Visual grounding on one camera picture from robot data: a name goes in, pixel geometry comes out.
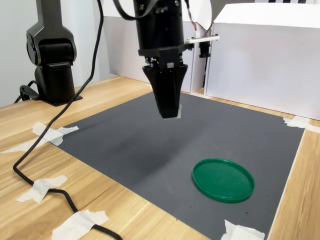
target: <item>white wall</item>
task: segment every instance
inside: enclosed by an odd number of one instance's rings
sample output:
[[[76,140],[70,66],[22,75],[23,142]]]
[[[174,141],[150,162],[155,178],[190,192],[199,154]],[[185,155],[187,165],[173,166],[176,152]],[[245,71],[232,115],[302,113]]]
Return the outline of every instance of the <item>white wall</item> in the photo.
[[[100,19],[98,4],[96,0],[61,0],[61,10],[63,25],[73,33],[77,49],[72,67],[77,87],[91,73]],[[30,62],[26,50],[26,31],[37,21],[36,0],[0,1],[0,107],[12,104],[19,95],[20,85],[35,79],[36,66]],[[105,39],[103,32],[93,82],[113,77],[109,74]]]

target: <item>wooden table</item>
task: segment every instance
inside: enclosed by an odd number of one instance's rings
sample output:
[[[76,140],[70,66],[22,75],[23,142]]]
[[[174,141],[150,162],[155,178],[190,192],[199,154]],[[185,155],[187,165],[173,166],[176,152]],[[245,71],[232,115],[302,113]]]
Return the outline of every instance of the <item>wooden table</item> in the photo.
[[[52,128],[87,118],[134,98],[150,93],[141,81],[115,77],[92,83],[53,124]],[[212,100],[286,118],[293,115],[237,102]],[[63,106],[28,100],[0,108],[0,152],[34,139],[36,122],[47,124]],[[320,127],[320,121],[311,120]],[[73,212],[65,197],[49,193],[41,203],[16,202],[30,189],[12,167],[22,152],[0,154],[0,240],[50,239],[52,230]],[[66,190],[79,210],[105,211],[104,227],[124,239],[207,239],[201,233],[161,210],[124,186],[91,168],[50,143],[36,148],[19,169],[32,180],[67,176],[60,187]],[[320,239],[320,141],[319,134],[304,131],[281,203],[272,225],[271,240]],[[111,239],[92,229],[83,239]]]

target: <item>white cardboard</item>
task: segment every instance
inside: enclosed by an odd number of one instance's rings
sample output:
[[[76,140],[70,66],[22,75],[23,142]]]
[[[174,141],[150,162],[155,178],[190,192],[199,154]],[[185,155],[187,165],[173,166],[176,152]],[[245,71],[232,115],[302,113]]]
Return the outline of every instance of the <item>white cardboard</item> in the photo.
[[[283,3],[227,4],[215,24],[320,28],[320,5]]]
[[[207,96],[320,120],[320,5],[228,4],[214,34]]]

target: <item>masking tape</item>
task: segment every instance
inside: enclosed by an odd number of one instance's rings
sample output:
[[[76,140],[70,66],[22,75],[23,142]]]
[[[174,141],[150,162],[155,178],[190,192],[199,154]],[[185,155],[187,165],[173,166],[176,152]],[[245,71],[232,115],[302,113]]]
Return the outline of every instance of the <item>masking tape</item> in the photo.
[[[153,89],[150,83],[146,83],[145,85],[147,85],[150,89]]]
[[[32,132],[40,136],[45,130],[45,128],[46,126],[44,124],[37,122],[34,124]],[[63,142],[64,135],[72,133],[78,129],[79,128],[77,126],[69,127],[69,128],[60,127],[57,130],[49,128],[48,132],[44,135],[43,139],[41,139],[41,141],[36,145],[36,148],[42,146],[47,142],[51,142],[52,144],[59,146]],[[0,152],[0,154],[12,153],[12,152],[18,152],[18,151],[26,152],[36,142],[37,139],[38,138],[35,138],[30,141],[24,142],[18,146],[2,151]]]
[[[181,118],[181,112],[182,112],[182,104],[179,104],[178,115],[176,117],[164,118],[163,120],[180,119]]]
[[[301,129],[307,129],[309,131],[320,134],[320,127],[309,124],[309,120],[310,120],[309,118],[302,117],[302,116],[295,116],[293,119],[284,117],[283,120],[288,127],[297,127]]]
[[[60,187],[65,181],[67,181],[67,177],[64,175],[57,176],[55,178],[38,179],[34,182],[32,188],[22,194],[21,197],[17,198],[16,201],[25,202],[33,199],[39,204],[44,199],[49,189]]]
[[[224,220],[226,233],[220,240],[264,240],[265,234],[253,228],[234,225]]]
[[[77,211],[52,232],[52,240],[77,240],[87,234],[93,225],[101,225],[108,220],[105,211]]]

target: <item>gray mat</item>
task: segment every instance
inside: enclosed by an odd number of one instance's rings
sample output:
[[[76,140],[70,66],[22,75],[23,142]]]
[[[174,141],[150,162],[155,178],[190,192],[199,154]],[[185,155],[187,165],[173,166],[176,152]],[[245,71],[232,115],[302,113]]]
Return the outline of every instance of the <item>gray mat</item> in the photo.
[[[304,130],[192,95],[180,102],[182,118],[163,120],[146,94],[71,124],[80,129],[59,148],[213,240],[226,232],[225,220],[268,235]],[[199,192],[191,173],[206,158],[245,167],[253,195],[232,204]]]

